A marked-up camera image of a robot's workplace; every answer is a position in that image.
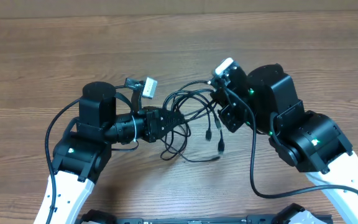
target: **beige wall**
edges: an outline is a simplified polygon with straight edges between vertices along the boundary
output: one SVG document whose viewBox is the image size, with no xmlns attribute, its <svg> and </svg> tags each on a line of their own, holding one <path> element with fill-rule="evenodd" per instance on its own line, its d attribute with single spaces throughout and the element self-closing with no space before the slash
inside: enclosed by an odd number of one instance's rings
<svg viewBox="0 0 358 224">
<path fill-rule="evenodd" d="M 0 0 L 0 19 L 358 10 L 358 0 Z"/>
</svg>

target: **wooden table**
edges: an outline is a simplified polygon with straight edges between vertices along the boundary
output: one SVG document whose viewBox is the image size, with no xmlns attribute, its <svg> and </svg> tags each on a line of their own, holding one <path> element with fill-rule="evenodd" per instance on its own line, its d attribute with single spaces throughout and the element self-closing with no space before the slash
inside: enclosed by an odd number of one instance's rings
<svg viewBox="0 0 358 224">
<path fill-rule="evenodd" d="M 208 79 L 226 57 L 246 72 L 280 63 L 305 108 L 335 120 L 358 155 L 358 11 L 0 20 L 0 223 L 34 221 L 48 177 L 45 130 L 85 84 L 122 85 L 126 77 L 150 76 L 158 80 L 157 92 L 144 105 L 161 106 L 173 90 Z M 198 107 L 192 102 L 186 110 Z M 127 111 L 119 104 L 117 113 Z M 71 109 L 58 120 L 51 148 L 77 114 Z M 216 155 L 218 132 L 213 129 L 207 142 L 207 125 L 206 119 L 191 124 L 186 156 Z M 228 217 L 277 213 L 295 202 L 341 220 L 321 192 L 275 200 L 254 195 L 250 135 L 249 128 L 225 130 L 224 157 L 207 164 L 162 161 L 161 142 L 113 153 L 81 213 Z M 255 178 L 269 194 L 311 185 L 277 156 L 266 136 L 257 140 Z"/>
</svg>

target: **robotic arm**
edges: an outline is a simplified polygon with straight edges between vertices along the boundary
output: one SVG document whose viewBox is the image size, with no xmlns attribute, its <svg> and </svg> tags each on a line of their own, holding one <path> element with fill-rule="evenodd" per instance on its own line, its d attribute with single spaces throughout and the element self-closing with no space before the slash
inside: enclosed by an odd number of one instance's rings
<svg viewBox="0 0 358 224">
<path fill-rule="evenodd" d="M 266 65 L 246 75 L 233 59 L 227 58 L 213 71 L 208 84 L 215 89 L 210 95 L 222 107 L 219 119 L 227 129 L 234 133 L 245 123 L 254 130 L 250 181 L 258 196 L 279 198 L 323 190 L 346 222 L 358 223 L 358 158 L 352 144 L 329 117 L 305 112 L 291 77 L 280 65 Z M 75 222 L 111 157 L 112 144 L 137 139 L 155 142 L 185 123 L 179 111 L 142 107 L 141 97 L 152 98 L 156 85 L 151 78 L 145 82 L 127 79 L 124 87 L 134 91 L 131 101 L 108 83 L 94 82 L 83 88 L 78 100 L 79 117 L 70 122 L 53 150 L 53 175 L 34 223 Z M 126 103 L 130 113 L 117 115 L 116 99 Z M 215 122 L 220 128 L 219 120 Z M 71 132 L 74 125 L 77 132 Z M 278 156 L 304 172 L 317 187 L 277 195 L 258 192 L 253 180 L 256 133 L 268 134 Z M 292 215 L 297 213 L 305 214 L 298 210 Z"/>
</svg>

